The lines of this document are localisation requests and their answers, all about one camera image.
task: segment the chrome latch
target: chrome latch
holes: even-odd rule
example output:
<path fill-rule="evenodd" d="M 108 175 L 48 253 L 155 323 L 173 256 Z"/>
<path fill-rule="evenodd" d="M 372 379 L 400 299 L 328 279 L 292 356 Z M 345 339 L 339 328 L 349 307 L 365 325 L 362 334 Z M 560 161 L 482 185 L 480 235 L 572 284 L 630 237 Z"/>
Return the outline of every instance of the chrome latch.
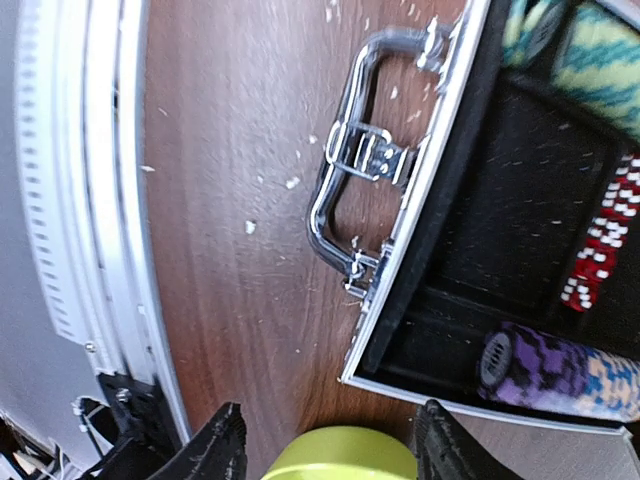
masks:
<path fill-rule="evenodd" d="M 316 253 L 345 275 L 345 288 L 359 298 L 366 296 L 381 257 L 362 250 L 348 251 L 327 236 L 335 203 L 348 175 L 371 182 L 387 179 L 404 191 L 417 157 L 417 149 L 396 145 L 387 130 L 366 122 L 373 73 L 385 56 L 409 55 L 420 70 L 440 75 L 436 91 L 441 94 L 446 87 L 443 78 L 455 32 L 435 18 L 424 30 L 383 30 L 369 37 L 351 67 L 325 147 L 326 163 L 309 207 L 307 230 Z"/>

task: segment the gray panel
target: gray panel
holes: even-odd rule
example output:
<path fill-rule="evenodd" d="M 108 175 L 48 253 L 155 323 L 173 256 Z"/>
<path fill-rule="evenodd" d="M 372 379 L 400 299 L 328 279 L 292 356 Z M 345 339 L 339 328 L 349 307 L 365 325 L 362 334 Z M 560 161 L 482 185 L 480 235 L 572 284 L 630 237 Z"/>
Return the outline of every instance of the gray panel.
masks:
<path fill-rule="evenodd" d="M 18 3 L 0 0 L 0 411 L 85 468 L 98 457 L 70 404 L 102 394 L 83 348 L 54 333 L 31 256 L 13 126 Z"/>

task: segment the yellow-green round object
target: yellow-green round object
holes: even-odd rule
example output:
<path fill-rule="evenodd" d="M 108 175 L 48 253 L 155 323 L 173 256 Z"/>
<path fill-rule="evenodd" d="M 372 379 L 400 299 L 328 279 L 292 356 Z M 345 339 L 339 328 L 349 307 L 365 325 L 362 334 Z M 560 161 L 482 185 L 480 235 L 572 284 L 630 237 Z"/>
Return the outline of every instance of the yellow-green round object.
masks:
<path fill-rule="evenodd" d="M 262 480 L 415 480 L 417 468 L 411 451 L 389 435 L 326 427 L 291 442 Z"/>

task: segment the black compartment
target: black compartment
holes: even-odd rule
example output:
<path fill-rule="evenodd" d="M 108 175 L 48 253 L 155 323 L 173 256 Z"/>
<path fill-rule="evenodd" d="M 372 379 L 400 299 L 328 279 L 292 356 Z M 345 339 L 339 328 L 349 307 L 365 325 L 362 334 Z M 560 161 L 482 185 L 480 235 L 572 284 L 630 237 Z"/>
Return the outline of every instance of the black compartment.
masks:
<path fill-rule="evenodd" d="M 476 394 L 484 340 L 504 320 L 640 360 L 637 220 L 596 306 L 578 314 L 559 301 L 602 192 L 637 145 L 544 79 L 498 73 L 496 25 L 508 5 L 493 2 L 434 184 L 356 375 L 467 405 L 611 425 Z"/>

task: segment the open case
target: open case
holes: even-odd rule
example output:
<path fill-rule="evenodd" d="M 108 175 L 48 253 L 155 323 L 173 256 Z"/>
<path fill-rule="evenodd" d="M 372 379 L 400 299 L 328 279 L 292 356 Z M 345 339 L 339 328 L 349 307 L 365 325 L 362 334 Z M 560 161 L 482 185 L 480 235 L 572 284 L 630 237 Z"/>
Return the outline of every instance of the open case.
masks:
<path fill-rule="evenodd" d="M 314 249 L 362 299 L 344 383 L 416 403 L 435 397 L 450 410 L 504 421 L 633 429 L 615 416 L 479 392 L 483 352 L 504 325 L 640 361 L 640 197 L 627 181 L 640 167 L 638 30 L 640 8 L 627 1 L 476 0 L 453 25 L 386 30 L 367 42 L 327 142 L 308 223 Z M 592 83 L 581 83 L 594 58 L 584 51 L 597 47 L 598 35 L 609 43 L 598 47 Z M 593 41 L 581 43 L 585 36 Z M 439 76 L 416 149 L 394 145 L 364 118 L 371 72 L 394 53 Z M 623 70 L 601 78 L 620 55 Z M 635 78 L 625 77 L 627 67 Z M 330 236 L 349 175 L 403 189 L 379 255 L 349 251 Z M 636 373 L 628 377 L 637 404 Z"/>

